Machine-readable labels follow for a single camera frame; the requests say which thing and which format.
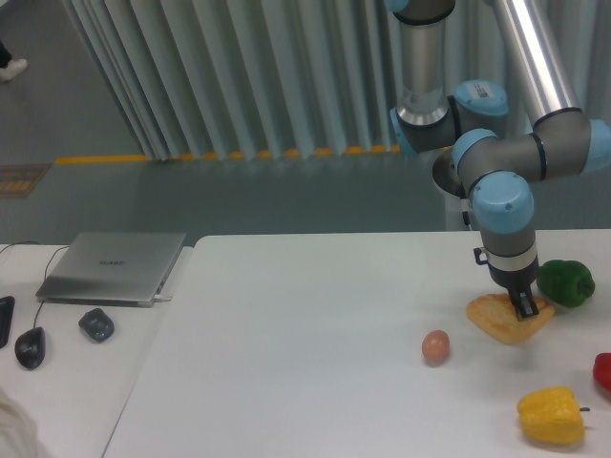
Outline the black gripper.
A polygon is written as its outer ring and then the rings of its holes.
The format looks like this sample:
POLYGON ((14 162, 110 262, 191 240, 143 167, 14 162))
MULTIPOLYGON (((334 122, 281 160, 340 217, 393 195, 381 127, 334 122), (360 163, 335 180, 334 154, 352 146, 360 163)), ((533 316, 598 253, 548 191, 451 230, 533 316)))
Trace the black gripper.
POLYGON ((501 270, 490 264, 489 271, 493 281, 507 290, 519 321, 530 320, 539 315, 531 289, 537 278, 537 260, 516 271, 501 270))

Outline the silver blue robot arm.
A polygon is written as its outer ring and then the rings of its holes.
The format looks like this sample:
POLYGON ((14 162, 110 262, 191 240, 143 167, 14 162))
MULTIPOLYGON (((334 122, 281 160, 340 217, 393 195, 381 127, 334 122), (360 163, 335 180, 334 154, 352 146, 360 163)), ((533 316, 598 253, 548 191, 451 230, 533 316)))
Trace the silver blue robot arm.
POLYGON ((482 246, 476 262, 505 288, 516 315, 538 309, 531 286, 538 258, 532 183, 596 171, 610 163, 610 128, 590 120, 560 61, 549 23, 533 1, 491 5, 510 61, 516 68, 532 130, 506 137, 507 97, 486 80, 443 87, 443 39, 451 1, 389 1, 403 48, 402 92, 390 119, 400 149, 414 156, 450 147, 451 193, 470 203, 482 246))

